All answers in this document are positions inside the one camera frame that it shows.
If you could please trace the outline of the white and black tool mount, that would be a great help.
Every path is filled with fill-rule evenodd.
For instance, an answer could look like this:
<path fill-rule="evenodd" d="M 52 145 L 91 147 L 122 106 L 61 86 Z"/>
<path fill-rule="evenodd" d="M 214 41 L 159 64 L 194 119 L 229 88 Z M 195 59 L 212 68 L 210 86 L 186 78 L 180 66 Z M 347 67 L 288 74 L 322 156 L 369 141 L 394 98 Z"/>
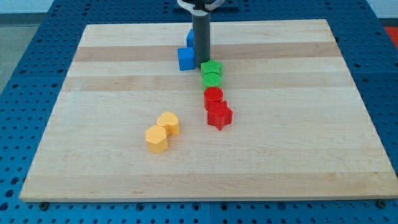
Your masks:
<path fill-rule="evenodd" d="M 206 16 L 223 3 L 224 0 L 177 0 L 177 4 L 193 16 Z"/>

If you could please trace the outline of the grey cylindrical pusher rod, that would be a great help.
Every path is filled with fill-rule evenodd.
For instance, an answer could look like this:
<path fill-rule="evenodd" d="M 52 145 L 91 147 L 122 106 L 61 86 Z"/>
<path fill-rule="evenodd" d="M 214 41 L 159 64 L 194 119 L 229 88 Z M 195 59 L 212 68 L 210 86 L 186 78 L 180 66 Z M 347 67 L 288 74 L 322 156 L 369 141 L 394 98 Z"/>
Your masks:
<path fill-rule="evenodd" d="M 200 68 L 210 59 L 210 14 L 192 16 L 192 25 L 195 66 Z"/>

